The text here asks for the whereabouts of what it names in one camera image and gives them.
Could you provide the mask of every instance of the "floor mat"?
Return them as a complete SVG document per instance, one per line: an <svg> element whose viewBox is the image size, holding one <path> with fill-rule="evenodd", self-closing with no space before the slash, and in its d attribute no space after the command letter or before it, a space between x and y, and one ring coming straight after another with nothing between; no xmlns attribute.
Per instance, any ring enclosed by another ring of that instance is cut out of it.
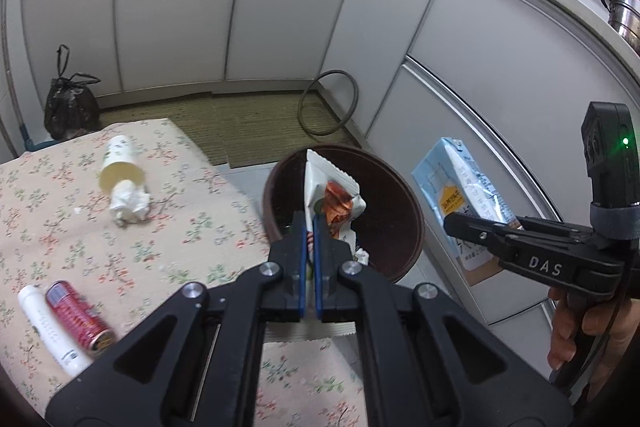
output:
<svg viewBox="0 0 640 427"><path fill-rule="evenodd" d="M201 93L159 102L102 111L104 126L118 122L169 118L207 155L209 162L232 168L278 161L287 153L318 142L357 146L341 129L312 137L298 124L299 92L245 93L212 96ZM309 93L303 112L311 129L326 129L337 118L316 92Z"/></svg>
<svg viewBox="0 0 640 427"><path fill-rule="evenodd" d="M126 105L100 114L103 126L152 118L169 118L200 147L212 165L226 162L216 106L210 93Z"/></svg>
<svg viewBox="0 0 640 427"><path fill-rule="evenodd" d="M298 123L299 92L247 93L215 96L229 165L243 167L278 161L288 153L318 142L356 145L344 129L324 137L306 134ZM305 99L305 123L327 129L337 118L316 92Z"/></svg>

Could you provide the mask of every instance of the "white tube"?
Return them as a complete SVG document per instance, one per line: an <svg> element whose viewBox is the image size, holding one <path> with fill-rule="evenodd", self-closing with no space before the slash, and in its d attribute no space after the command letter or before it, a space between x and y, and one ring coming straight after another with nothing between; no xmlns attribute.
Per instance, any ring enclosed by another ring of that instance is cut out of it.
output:
<svg viewBox="0 0 640 427"><path fill-rule="evenodd" d="M42 291L36 286L25 286L18 293L18 302L42 343L70 377L77 377L91 365L89 356L58 322Z"/></svg>

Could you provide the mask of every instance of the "white paper cup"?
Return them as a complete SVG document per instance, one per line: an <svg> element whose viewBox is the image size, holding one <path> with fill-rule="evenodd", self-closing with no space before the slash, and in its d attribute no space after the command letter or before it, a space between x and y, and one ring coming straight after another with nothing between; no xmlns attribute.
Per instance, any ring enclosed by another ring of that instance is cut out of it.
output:
<svg viewBox="0 0 640 427"><path fill-rule="evenodd" d="M113 187L123 180L131 180L137 186L145 184L145 172L136 160L136 147L129 136L115 136L107 142L100 171L100 188L111 194Z"/></svg>

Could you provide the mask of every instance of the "red cylindrical can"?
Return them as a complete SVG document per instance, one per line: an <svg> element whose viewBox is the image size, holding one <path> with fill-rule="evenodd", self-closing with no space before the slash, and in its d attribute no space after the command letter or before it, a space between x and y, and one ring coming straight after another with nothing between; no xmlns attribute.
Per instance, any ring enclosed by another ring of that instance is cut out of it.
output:
<svg viewBox="0 0 640 427"><path fill-rule="evenodd" d="M47 302L66 330L91 353L100 353L114 343L114 331L79 299L67 281L54 282L45 294Z"/></svg>

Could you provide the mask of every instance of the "floral tablecloth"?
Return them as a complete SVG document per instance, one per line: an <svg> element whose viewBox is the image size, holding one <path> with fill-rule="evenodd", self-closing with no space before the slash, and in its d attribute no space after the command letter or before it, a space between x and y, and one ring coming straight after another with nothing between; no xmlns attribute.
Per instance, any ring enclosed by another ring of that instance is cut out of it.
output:
<svg viewBox="0 0 640 427"><path fill-rule="evenodd" d="M98 188L104 146L132 137L150 220L120 229ZM114 124L0 166L0 364L34 408L69 380L17 301L68 280L119 337L182 284L230 282L269 244L250 202L169 120ZM331 339L265 344L255 424L366 425L362 383Z"/></svg>

